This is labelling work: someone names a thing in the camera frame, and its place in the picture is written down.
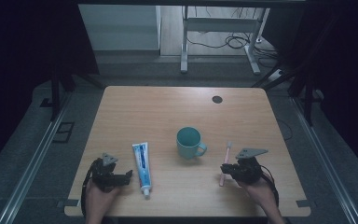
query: teal mug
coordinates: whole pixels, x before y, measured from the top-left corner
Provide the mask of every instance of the teal mug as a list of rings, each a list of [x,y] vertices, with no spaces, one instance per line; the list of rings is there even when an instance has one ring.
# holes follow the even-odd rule
[[[201,142],[200,132],[193,127],[185,127],[176,135],[179,155],[187,160],[200,157],[206,152],[206,145]]]

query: toothbrush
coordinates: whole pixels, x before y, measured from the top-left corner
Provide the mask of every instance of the toothbrush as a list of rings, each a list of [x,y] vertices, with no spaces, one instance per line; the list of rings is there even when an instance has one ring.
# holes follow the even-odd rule
[[[229,154],[229,150],[231,149],[231,142],[227,142],[227,152],[226,152],[226,157],[225,157],[225,163],[228,163],[228,154]],[[223,187],[223,185],[225,185],[225,174],[221,174],[220,175],[220,183],[219,186]]]

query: wooden floor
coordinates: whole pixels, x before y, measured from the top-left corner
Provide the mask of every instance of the wooden floor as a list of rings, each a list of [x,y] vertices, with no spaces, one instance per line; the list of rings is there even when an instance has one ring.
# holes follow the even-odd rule
[[[245,18],[257,19],[260,9],[240,8],[240,7],[189,7],[188,17],[211,17],[211,18]],[[161,7],[161,56],[177,56],[181,54],[183,39],[183,7]],[[245,55],[243,48],[233,49],[229,46],[219,47],[226,44],[226,38],[232,33],[217,32],[189,32],[188,41],[200,43],[202,45],[188,44],[188,55]],[[234,34],[242,38],[247,38],[244,34]],[[245,44],[244,40],[239,39],[230,42],[234,47]]]

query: white wall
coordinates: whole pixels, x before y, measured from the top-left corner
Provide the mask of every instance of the white wall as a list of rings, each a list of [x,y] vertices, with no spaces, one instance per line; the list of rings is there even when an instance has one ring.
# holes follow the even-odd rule
[[[93,50],[159,49],[160,6],[78,6]]]

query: gray carpet floor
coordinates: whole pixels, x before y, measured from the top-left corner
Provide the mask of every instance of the gray carpet floor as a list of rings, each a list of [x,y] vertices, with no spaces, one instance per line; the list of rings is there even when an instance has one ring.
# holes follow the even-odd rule
[[[244,58],[238,60],[190,58],[188,73],[180,73],[177,58],[129,59],[124,63],[100,63],[100,75],[91,75],[104,85],[117,86],[195,86],[251,87],[261,77],[252,74]],[[265,73],[269,69],[261,67]],[[68,217],[61,202],[69,194],[77,166],[103,96],[103,90],[74,76],[72,93],[62,122],[74,122],[69,141],[52,143],[26,194],[14,223],[84,223],[83,217]],[[289,217],[293,224],[350,223],[337,199],[287,94],[290,81],[267,91],[272,109],[289,149],[301,184],[310,203],[309,217]],[[51,108],[40,107],[50,98],[50,84],[34,89],[33,102],[16,132],[0,154],[0,214],[34,155],[49,126]],[[313,128],[358,210],[358,160],[324,117],[318,103],[312,107]],[[257,223],[244,218],[119,218],[119,223]]]

